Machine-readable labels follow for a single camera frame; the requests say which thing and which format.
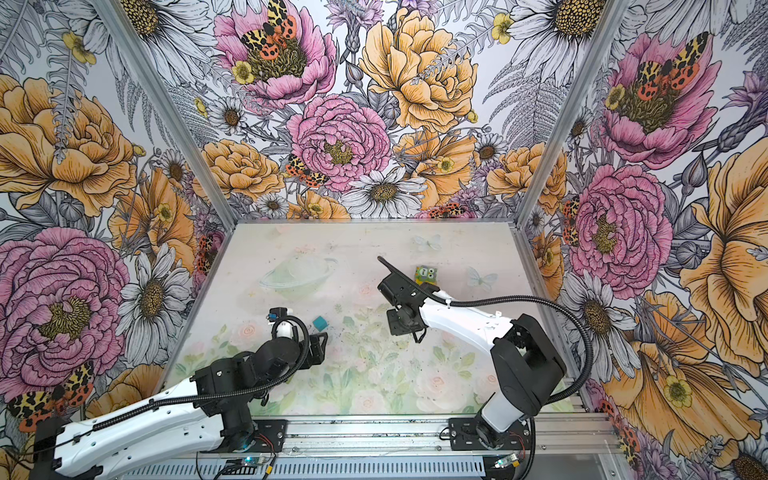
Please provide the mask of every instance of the floral wallpaper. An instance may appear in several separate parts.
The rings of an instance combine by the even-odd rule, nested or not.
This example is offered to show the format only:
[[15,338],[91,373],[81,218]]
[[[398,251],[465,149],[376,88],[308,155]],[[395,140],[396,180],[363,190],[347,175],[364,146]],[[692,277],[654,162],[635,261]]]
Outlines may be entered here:
[[23,480],[41,420],[152,394],[225,236],[93,9],[4,6],[0,478]]
[[326,220],[513,217],[605,2],[122,3],[236,216]]
[[768,2],[628,14],[525,231],[633,474],[768,478]]

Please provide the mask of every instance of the orange flower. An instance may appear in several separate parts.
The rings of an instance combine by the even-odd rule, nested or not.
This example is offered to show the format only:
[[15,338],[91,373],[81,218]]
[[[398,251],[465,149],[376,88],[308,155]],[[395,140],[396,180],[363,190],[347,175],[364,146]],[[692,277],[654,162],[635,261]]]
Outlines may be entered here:
[[710,169],[710,204],[694,203],[714,232],[709,254],[680,272],[690,304],[707,316],[707,338],[724,362],[752,376],[768,362],[768,138]]
[[[677,455],[688,456],[712,435],[721,435],[725,449],[715,465],[728,465],[739,455],[738,440],[758,438],[760,422],[750,420],[752,411],[725,391],[733,387],[720,365],[705,361],[713,346],[705,325],[696,323],[672,293],[646,291],[639,301],[640,325],[631,345],[641,368],[633,379],[620,371],[621,379],[605,383],[605,392],[630,424],[659,441],[674,430],[672,451]],[[671,320],[682,322],[687,333]],[[739,380],[737,386],[749,388]]]
[[420,131],[400,137],[392,148],[403,163],[417,163],[411,178],[424,177],[427,189],[423,195],[422,210],[443,205],[472,179],[472,166],[480,166],[475,151],[475,138],[446,135],[442,140],[431,131]]
[[176,260],[192,272],[197,241],[190,206],[174,191],[160,168],[152,171],[151,180],[146,174],[142,176],[140,191],[119,197],[108,221],[112,245],[118,250],[144,250],[151,255],[167,243],[176,248]]
[[[227,198],[237,192],[257,200],[264,194],[285,188],[277,162],[245,142],[238,144],[225,139],[205,144],[203,158]],[[197,179],[194,190],[199,196],[206,197]]]
[[299,208],[289,205],[288,218],[304,218],[304,216],[321,220],[347,219],[349,214],[338,200],[323,197],[308,190],[304,197],[299,196]]
[[533,239],[533,255],[538,265],[538,271],[544,277],[549,297],[556,300],[563,287],[563,253],[560,237],[552,233],[544,237],[542,233]]
[[[514,195],[517,192],[525,192],[531,184],[533,174],[538,168],[541,156],[544,153],[544,142],[536,144],[530,149],[518,148],[502,155],[499,159],[503,168],[497,168],[488,173],[488,193],[491,195]],[[565,168],[567,158],[561,151],[558,161],[554,165],[552,173],[547,177],[547,183],[538,199],[541,208],[547,215],[554,215],[560,202],[565,196]]]
[[368,31],[360,68],[376,81],[371,90],[395,95],[400,104],[397,123],[401,127],[445,133],[472,109],[478,65],[473,65],[468,56],[436,74],[426,72],[451,46],[453,34],[435,30],[434,22],[422,17],[418,10],[408,13],[401,8],[394,34],[381,22]]
[[73,130],[55,158],[60,120],[51,98],[60,93],[41,78],[28,78],[22,87],[0,75],[0,191],[26,194],[16,201],[18,209],[37,203],[45,189],[67,192],[96,217],[116,195],[136,187],[134,148],[98,100],[78,91]]
[[93,419],[151,397],[162,374],[163,367],[159,365],[139,365],[124,370],[102,396],[88,405],[86,418]]

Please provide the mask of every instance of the red wire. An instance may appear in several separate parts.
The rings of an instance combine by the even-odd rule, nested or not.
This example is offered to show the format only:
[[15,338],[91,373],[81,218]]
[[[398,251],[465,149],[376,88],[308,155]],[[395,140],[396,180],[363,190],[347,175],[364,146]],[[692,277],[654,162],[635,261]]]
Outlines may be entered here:
[[525,460],[525,444],[523,443],[523,438],[514,432],[509,432],[509,436],[511,437],[517,437],[520,439],[520,448],[523,450],[523,457],[520,458],[521,460]]

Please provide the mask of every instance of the flower bud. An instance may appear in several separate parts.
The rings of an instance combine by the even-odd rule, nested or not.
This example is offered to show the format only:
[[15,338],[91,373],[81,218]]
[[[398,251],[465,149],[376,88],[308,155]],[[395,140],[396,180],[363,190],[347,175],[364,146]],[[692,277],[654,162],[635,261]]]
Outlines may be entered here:
[[686,195],[690,195],[694,188],[701,187],[707,182],[707,162],[704,160],[703,153],[683,169],[680,181],[683,183],[683,193]]

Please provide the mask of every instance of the daisy yellow center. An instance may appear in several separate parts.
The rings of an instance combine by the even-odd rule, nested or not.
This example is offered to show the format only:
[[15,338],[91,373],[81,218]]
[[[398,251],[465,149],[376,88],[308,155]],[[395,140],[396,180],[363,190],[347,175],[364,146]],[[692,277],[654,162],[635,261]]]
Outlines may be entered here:
[[371,198],[379,203],[392,200],[397,195],[397,187],[392,184],[376,185],[371,189]]
[[571,36],[591,35],[598,26],[605,0],[563,0],[554,17],[557,30]]
[[174,162],[168,165],[168,176],[177,182],[180,182],[184,177],[184,168],[180,164]]
[[160,280],[152,279],[147,283],[141,296],[141,313],[144,318],[154,318],[160,313],[164,295],[165,289]]
[[571,127],[571,136],[572,137],[579,137],[584,133],[584,121],[581,119],[578,119],[574,122],[573,126]]
[[169,204],[158,205],[156,214],[163,223],[170,223],[174,219],[174,212],[170,209]]
[[584,304],[584,315],[587,317],[587,323],[595,333],[607,335],[611,331],[611,318],[605,307],[596,300],[587,300]]
[[731,466],[742,480],[768,480],[768,470],[765,465],[752,455],[740,453]]
[[342,141],[336,141],[333,145],[326,142],[323,150],[331,156],[331,163],[334,165],[346,165],[352,161],[352,149]]
[[285,47],[280,47],[277,58],[265,60],[259,52],[252,51],[248,61],[252,67],[249,73],[252,73],[256,80],[261,81],[280,78],[284,75],[301,78],[307,65],[306,53],[301,49],[297,38],[287,40]]
[[496,147],[494,147],[493,145],[485,145],[480,149],[478,154],[480,155],[480,160],[482,161],[489,160],[493,158],[494,155],[496,155]]
[[240,114],[237,110],[228,109],[224,111],[224,121],[231,127],[237,126],[240,123]]
[[54,339],[59,333],[66,333],[70,339],[80,338],[80,333],[91,322],[91,308],[88,302],[72,297],[66,302],[48,306],[51,320],[40,325],[43,336]]
[[147,37],[157,31],[160,19],[149,0],[120,0],[120,2],[139,35]]
[[605,215],[598,218],[598,231],[592,236],[592,241],[600,253],[610,253],[614,250],[618,240],[616,236],[616,224],[608,223]]

